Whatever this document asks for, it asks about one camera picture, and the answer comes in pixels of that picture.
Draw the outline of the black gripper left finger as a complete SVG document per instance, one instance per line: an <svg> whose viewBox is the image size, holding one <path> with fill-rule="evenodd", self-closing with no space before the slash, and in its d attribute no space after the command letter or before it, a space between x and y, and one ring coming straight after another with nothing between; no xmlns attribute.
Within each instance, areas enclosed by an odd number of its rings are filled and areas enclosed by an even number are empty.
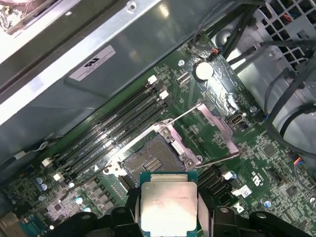
<svg viewBox="0 0 316 237"><path fill-rule="evenodd" d="M49 231L47 237L140 237L141 228L135 219L140 188L127 192L124 206L115 207L98 218L92 212L80 212Z"/></svg>

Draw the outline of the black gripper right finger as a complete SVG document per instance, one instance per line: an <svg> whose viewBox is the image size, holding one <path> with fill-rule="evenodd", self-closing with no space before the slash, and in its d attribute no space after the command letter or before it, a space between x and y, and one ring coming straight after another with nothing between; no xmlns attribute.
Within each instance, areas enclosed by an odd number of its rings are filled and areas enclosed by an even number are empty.
<svg viewBox="0 0 316 237"><path fill-rule="evenodd" d="M301 229L265 211L249 218L235 214L226 206L216 206L211 198L199 194L197 219L205 237L309 237Z"/></svg>

